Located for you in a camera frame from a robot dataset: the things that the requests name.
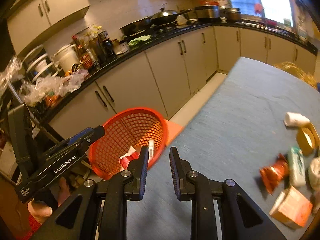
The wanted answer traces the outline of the brown shiny snack wrapper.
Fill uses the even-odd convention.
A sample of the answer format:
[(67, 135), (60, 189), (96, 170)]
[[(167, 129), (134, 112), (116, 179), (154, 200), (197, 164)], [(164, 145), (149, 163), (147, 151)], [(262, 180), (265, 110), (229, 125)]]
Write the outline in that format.
[(262, 167), (259, 170), (259, 173), (266, 191), (272, 195), (279, 183), (289, 175), (289, 163), (280, 153), (278, 154), (277, 160), (274, 164)]

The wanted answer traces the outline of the orange cardboard box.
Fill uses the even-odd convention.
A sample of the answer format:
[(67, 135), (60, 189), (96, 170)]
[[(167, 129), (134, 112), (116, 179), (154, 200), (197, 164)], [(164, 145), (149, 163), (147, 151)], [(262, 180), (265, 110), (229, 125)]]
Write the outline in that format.
[(269, 215), (292, 229), (299, 229), (306, 226), (311, 211), (311, 202), (291, 186), (280, 193)]

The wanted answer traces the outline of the red torn snack wrapper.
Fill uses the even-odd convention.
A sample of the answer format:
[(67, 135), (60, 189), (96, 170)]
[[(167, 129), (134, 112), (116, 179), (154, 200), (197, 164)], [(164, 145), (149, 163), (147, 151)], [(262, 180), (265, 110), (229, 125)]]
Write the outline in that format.
[(126, 170), (129, 166), (130, 161), (139, 158), (139, 153), (134, 147), (130, 147), (128, 152), (119, 158), (120, 171)]

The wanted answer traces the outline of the long white toothpaste box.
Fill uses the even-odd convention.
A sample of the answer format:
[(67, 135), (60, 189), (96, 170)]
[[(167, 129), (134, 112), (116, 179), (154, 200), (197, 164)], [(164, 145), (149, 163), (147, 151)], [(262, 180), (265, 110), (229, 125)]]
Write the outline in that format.
[(150, 139), (149, 145), (148, 145), (148, 162), (152, 161), (154, 157), (154, 149), (155, 149), (155, 142), (154, 140)]

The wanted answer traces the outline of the green white tissue packet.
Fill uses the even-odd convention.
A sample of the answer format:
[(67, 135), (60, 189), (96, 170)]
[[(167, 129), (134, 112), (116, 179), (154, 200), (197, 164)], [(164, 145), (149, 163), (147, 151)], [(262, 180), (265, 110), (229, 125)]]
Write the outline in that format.
[(290, 185), (302, 187), (306, 185), (305, 165), (302, 151), (298, 147), (291, 147), (287, 152), (289, 163)]

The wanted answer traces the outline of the white knit glove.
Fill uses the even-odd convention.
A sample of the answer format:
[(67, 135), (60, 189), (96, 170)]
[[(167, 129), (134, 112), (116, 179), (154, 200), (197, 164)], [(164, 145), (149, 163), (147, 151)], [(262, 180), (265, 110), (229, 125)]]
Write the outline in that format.
[(320, 171), (320, 157), (313, 158), (308, 168), (308, 174), (309, 174), (310, 185), (315, 191), (319, 191), (319, 188), (320, 188), (319, 171)]

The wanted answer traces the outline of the brown packing tape roll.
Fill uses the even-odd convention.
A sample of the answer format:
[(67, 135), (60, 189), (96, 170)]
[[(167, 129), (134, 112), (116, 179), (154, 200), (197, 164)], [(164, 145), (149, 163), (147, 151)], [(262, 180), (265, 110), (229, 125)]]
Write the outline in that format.
[(304, 156), (318, 154), (319, 135), (312, 123), (298, 129), (296, 140)]

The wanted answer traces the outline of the white small bottle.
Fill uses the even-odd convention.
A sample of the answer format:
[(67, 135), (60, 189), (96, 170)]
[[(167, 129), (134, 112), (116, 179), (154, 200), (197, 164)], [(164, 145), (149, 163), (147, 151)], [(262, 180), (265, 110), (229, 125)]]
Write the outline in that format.
[(310, 119), (300, 113), (286, 112), (284, 124), (287, 127), (302, 127), (310, 123)]

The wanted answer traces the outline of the crumpled clear plastic bags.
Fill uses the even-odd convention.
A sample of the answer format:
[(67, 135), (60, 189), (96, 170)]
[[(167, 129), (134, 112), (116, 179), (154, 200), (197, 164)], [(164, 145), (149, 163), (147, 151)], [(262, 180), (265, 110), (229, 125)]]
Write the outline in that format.
[(87, 76), (88, 71), (80, 69), (65, 77), (40, 77), (34, 85), (23, 81), (18, 94), (28, 106), (35, 107), (48, 96), (62, 98), (66, 94), (78, 90)]

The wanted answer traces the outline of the orange plastic mesh basket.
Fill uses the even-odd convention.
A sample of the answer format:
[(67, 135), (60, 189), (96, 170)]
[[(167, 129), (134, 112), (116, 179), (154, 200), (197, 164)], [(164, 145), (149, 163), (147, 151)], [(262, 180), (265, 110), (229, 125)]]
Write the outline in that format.
[(105, 135), (93, 143), (89, 149), (92, 170), (104, 180), (120, 171), (119, 158), (132, 146), (148, 146), (154, 141), (153, 158), (148, 163), (151, 168), (165, 149), (168, 126), (163, 116), (156, 110), (137, 107), (126, 109), (103, 124)]

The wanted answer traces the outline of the black countertop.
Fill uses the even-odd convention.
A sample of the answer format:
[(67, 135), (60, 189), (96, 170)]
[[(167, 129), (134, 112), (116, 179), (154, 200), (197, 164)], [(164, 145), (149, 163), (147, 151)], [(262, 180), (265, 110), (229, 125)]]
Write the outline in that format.
[(91, 83), (93, 83), (96, 79), (100, 78), (102, 75), (106, 74), (113, 68), (115, 68), (117, 65), (125, 62), (126, 60), (130, 59), (131, 57), (149, 49), (152, 48), (158, 44), (161, 44), (167, 40), (170, 40), (172, 38), (178, 37), (183, 34), (190, 33), (192, 31), (196, 31), (199, 29), (203, 29), (210, 26), (221, 26), (221, 27), (235, 27), (235, 28), (241, 28), (241, 29), (249, 29), (253, 31), (258, 31), (261, 33), (270, 34), (279, 38), (282, 38), (286, 41), (292, 42), (293, 44), (296, 44), (297, 46), (307, 50), (312, 55), (317, 55), (318, 49), (315, 45), (313, 45), (311, 42), (303, 43), (295, 34), (284, 34), (281, 32), (276, 31), (272, 28), (267, 27), (261, 27), (261, 26), (250, 26), (245, 24), (244, 22), (211, 22), (211, 23), (205, 23), (205, 24), (198, 24), (198, 25), (188, 25), (183, 28), (176, 28), (172, 29), (169, 32), (163, 33), (161, 35), (155, 36), (150, 38), (148, 41), (142, 43), (138, 47), (129, 50), (127, 53), (121, 55), (116, 60), (112, 61), (109, 64), (104, 65), (101, 69), (93, 72), (91, 75), (88, 75), (84, 82), (81, 84), (81, 87), (77, 89), (76, 91), (72, 93), (68, 93), (66, 96), (60, 99), (60, 101), (57, 103), (57, 105), (51, 109), (48, 109), (46, 113), (41, 116), (40, 124), (46, 125), (48, 124), (54, 116), (56, 116), (62, 109), (65, 107), (73, 98), (75, 98), (81, 91), (83, 91), (85, 88), (87, 88)]

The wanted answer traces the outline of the dish rack with bowls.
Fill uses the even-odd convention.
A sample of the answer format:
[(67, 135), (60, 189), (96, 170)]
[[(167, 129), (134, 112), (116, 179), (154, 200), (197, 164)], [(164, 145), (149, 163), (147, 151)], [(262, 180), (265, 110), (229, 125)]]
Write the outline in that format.
[(36, 83), (39, 77), (57, 75), (57, 68), (42, 44), (31, 50), (23, 58), (22, 64), (26, 77), (31, 83)]

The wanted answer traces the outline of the dark sauce bottle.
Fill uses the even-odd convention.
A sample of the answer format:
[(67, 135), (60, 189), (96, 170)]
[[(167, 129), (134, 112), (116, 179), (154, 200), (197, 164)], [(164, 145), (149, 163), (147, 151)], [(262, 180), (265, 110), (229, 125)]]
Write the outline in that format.
[(109, 61), (113, 61), (116, 58), (116, 54), (114, 52), (113, 44), (110, 40), (110, 37), (107, 31), (104, 29), (100, 29), (98, 31), (98, 38), (106, 54), (106, 57), (108, 58)]

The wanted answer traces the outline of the black rice cooker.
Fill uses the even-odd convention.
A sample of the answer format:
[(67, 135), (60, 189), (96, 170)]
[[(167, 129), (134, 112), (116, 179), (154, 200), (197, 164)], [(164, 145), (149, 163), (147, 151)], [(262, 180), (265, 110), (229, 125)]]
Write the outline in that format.
[(194, 8), (197, 20), (201, 23), (220, 22), (220, 12), (218, 5), (203, 5)]

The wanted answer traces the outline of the dark cooking pot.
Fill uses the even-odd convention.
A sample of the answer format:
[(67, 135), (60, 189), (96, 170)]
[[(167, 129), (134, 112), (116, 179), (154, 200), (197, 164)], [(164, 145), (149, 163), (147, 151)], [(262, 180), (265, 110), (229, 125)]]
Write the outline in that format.
[(227, 8), (220, 7), (220, 17), (225, 18), (229, 22), (241, 22), (241, 9), (240, 8)]

